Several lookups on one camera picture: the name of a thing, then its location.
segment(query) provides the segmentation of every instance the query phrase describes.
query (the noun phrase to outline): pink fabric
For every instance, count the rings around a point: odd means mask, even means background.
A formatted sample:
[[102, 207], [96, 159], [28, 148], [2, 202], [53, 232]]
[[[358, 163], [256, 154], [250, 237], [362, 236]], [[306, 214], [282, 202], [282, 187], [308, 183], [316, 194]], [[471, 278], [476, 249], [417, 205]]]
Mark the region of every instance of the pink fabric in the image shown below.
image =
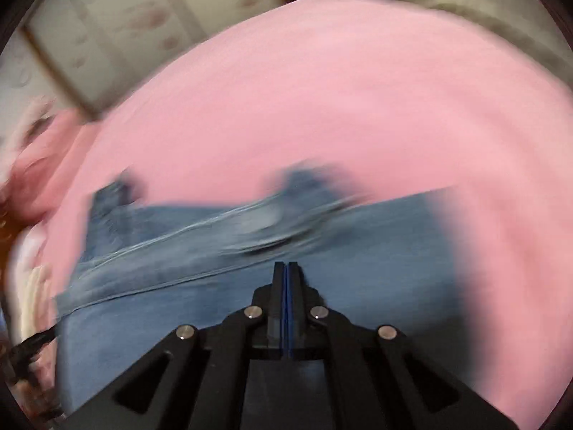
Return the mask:
[[573, 376], [573, 106], [513, 46], [444, 12], [301, 0], [217, 35], [110, 113], [48, 222], [61, 292], [90, 195], [130, 168], [143, 201], [233, 204], [302, 160], [371, 201], [441, 202], [480, 350], [480, 389], [528, 430]]
[[99, 128], [97, 123], [82, 124], [77, 110], [61, 111], [19, 153], [8, 185], [21, 218], [36, 222], [58, 208]]

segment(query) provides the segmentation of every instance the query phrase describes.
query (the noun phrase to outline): jeans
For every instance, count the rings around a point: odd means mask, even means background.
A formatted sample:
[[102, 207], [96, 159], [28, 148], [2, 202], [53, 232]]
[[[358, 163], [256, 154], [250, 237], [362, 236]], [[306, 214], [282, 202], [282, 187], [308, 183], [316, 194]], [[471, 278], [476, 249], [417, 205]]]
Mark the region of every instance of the jeans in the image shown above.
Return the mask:
[[120, 178], [95, 194], [84, 253], [57, 298], [68, 413], [177, 325], [208, 327], [248, 306], [277, 260], [297, 261], [352, 323], [394, 324], [468, 381], [453, 254], [426, 195], [353, 206], [308, 169], [290, 170], [274, 195], [234, 209], [141, 207], [130, 193]]

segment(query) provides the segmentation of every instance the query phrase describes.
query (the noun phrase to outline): denim fabric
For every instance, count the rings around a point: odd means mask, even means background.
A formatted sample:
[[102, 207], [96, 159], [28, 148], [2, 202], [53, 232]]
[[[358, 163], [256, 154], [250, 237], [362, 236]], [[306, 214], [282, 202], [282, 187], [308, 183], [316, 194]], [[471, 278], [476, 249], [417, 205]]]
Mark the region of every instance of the denim fabric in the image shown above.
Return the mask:
[[96, 193], [85, 251], [57, 298], [68, 412], [177, 325], [211, 326], [249, 305], [277, 260], [298, 261], [353, 323], [394, 324], [468, 379], [453, 255], [426, 195], [350, 206], [316, 172], [287, 176], [276, 194], [237, 209], [138, 207], [121, 180]]

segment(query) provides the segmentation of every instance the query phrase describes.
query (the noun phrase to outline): triangular cutout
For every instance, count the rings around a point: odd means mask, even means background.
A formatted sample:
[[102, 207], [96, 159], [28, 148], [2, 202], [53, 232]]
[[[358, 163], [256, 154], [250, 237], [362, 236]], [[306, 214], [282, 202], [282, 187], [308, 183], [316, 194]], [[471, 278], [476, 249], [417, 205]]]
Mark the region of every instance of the triangular cutout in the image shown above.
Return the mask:
[[161, 355], [147, 367], [147, 370], [123, 386], [115, 395], [115, 400], [138, 414], [145, 414], [151, 405], [151, 400], [169, 361], [170, 356], [168, 354]]
[[426, 408], [432, 414], [459, 400], [459, 393], [456, 389], [437, 376], [423, 362], [417, 360], [411, 354], [404, 356], [404, 362], [414, 380], [414, 385], [422, 396]]

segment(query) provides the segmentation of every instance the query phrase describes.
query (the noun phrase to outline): silver rivet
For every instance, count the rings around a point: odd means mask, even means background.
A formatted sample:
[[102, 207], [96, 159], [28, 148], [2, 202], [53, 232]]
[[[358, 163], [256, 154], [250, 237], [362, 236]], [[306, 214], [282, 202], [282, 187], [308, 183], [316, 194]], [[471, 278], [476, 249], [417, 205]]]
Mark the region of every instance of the silver rivet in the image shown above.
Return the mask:
[[195, 334], [195, 329], [191, 325], [180, 325], [175, 334], [179, 339], [189, 339]]
[[316, 319], [326, 318], [328, 315], [328, 309], [323, 306], [314, 306], [310, 309], [310, 314]]
[[396, 328], [384, 325], [378, 329], [378, 336], [382, 339], [394, 339], [398, 335]]
[[248, 306], [244, 312], [248, 318], [257, 318], [263, 314], [263, 309], [259, 306]]

